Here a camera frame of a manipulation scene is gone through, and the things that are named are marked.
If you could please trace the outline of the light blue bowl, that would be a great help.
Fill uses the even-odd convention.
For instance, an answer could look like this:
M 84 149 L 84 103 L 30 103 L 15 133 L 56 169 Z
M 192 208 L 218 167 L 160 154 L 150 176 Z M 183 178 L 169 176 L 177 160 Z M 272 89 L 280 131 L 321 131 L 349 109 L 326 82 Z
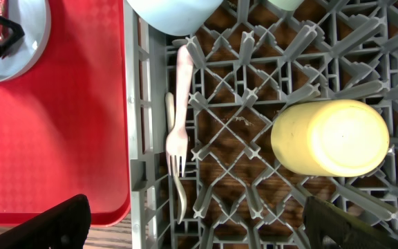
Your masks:
M 162 33 L 195 33 L 221 5 L 222 0 L 128 0 L 132 9 Z

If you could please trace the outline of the yellow plastic cup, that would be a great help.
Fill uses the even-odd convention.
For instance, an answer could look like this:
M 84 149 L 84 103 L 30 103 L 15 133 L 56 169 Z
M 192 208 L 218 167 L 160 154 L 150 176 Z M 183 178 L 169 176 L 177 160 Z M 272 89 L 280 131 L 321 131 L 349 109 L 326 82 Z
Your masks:
M 277 117 L 271 131 L 281 165 L 310 176 L 367 174 L 382 163 L 389 142 L 381 115 L 357 100 L 294 105 Z

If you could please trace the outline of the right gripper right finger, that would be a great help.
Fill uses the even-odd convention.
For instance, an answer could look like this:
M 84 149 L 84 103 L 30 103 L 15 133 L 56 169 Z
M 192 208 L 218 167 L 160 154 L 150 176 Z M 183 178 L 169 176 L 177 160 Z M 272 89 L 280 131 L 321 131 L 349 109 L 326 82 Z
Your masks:
M 306 198 L 305 232 L 316 249 L 398 249 L 398 240 L 316 196 Z

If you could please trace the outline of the mint green bowl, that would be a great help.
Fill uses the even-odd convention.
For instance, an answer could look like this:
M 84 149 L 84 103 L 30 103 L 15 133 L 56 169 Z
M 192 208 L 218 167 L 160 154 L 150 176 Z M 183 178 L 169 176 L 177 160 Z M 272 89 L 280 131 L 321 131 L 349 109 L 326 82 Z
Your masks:
M 268 0 L 268 1 L 277 8 L 286 11 L 294 11 L 303 3 L 303 0 Z

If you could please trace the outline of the cream plastic spoon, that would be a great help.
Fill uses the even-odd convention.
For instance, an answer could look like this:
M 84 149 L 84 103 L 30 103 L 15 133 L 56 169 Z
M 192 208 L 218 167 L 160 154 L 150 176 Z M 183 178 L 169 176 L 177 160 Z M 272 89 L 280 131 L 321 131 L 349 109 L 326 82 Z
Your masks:
M 180 182 L 180 177 L 184 176 L 187 159 L 188 135 L 185 125 L 176 127 L 175 124 L 175 104 L 174 96 L 168 92 L 165 95 L 167 111 L 167 129 L 169 135 L 166 141 L 167 166 L 178 191 L 178 218 L 177 223 L 181 224 L 187 211 L 187 195 Z

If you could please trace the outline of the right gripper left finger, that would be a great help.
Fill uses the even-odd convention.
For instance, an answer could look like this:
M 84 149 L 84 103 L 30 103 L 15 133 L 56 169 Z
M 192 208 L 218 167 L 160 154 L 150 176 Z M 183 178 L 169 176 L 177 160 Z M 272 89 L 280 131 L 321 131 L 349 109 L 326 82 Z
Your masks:
M 88 198 L 78 194 L 0 234 L 0 249 L 82 249 L 90 226 Z

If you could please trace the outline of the pink plastic fork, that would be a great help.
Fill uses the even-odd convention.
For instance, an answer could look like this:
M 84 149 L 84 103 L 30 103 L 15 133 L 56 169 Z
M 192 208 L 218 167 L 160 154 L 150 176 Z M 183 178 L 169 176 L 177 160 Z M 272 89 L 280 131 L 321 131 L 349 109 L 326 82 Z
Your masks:
M 193 60 L 186 46 L 181 46 L 177 54 L 176 64 L 176 114 L 175 126 L 185 125 L 193 73 Z

